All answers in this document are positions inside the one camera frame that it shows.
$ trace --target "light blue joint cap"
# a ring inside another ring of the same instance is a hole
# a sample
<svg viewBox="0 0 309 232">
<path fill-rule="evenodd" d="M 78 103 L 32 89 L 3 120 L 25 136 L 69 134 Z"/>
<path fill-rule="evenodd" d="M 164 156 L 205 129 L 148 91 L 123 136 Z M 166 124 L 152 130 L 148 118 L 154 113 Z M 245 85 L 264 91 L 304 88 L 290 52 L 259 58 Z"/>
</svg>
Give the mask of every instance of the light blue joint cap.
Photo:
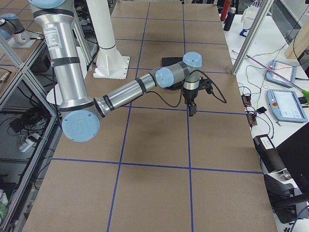
<svg viewBox="0 0 309 232">
<path fill-rule="evenodd" d="M 39 8 L 51 9 L 61 6 L 66 0 L 28 0 L 31 4 Z"/>
<path fill-rule="evenodd" d="M 3 19 L 18 19 L 18 17 L 13 13 L 6 13 L 3 15 L 0 15 L 0 17 Z"/>
<path fill-rule="evenodd" d="M 1 30 L 0 29 L 0 35 L 5 39 L 5 40 L 8 40 L 10 39 L 11 35 L 9 33 L 7 33 L 6 31 L 4 30 Z"/>
<path fill-rule="evenodd" d="M 202 67 L 202 56 L 197 52 L 187 52 L 183 56 L 183 62 L 188 66 L 200 69 Z"/>
<path fill-rule="evenodd" d="M 87 110 L 76 110 L 62 121 L 63 133 L 72 141 L 86 142 L 93 139 L 100 129 L 98 117 Z"/>
<path fill-rule="evenodd" d="M 170 87 L 174 84 L 174 75 L 168 68 L 161 68 L 156 71 L 155 79 L 161 88 Z"/>
</svg>

